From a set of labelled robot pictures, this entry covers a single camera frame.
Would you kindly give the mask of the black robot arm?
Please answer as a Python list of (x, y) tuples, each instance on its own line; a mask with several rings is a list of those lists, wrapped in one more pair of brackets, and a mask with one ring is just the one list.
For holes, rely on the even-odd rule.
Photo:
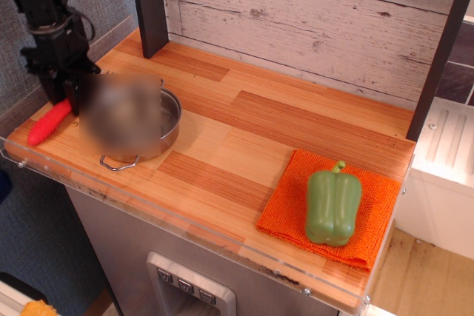
[(23, 13), (35, 47), (23, 47), (27, 70), (37, 75), (53, 104), (67, 99), (75, 115), (79, 114), (79, 82), (100, 68), (88, 58), (89, 44), (96, 36), (90, 26), (86, 34), (86, 15), (68, 5), (69, 0), (14, 0)]

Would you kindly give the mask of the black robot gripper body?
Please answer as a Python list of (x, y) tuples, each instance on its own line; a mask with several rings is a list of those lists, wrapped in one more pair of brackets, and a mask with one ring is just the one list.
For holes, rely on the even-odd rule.
[(23, 47), (27, 71), (35, 75), (59, 70), (99, 74), (101, 69), (88, 58), (89, 41), (83, 25), (27, 26), (35, 47)]

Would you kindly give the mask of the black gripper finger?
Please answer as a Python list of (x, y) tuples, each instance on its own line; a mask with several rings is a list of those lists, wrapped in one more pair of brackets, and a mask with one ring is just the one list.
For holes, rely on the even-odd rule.
[(52, 104), (58, 104), (67, 98), (65, 83), (68, 75), (64, 73), (40, 74), (39, 80)]
[(79, 115), (79, 80), (68, 78), (63, 83), (64, 94), (69, 100), (74, 115)]

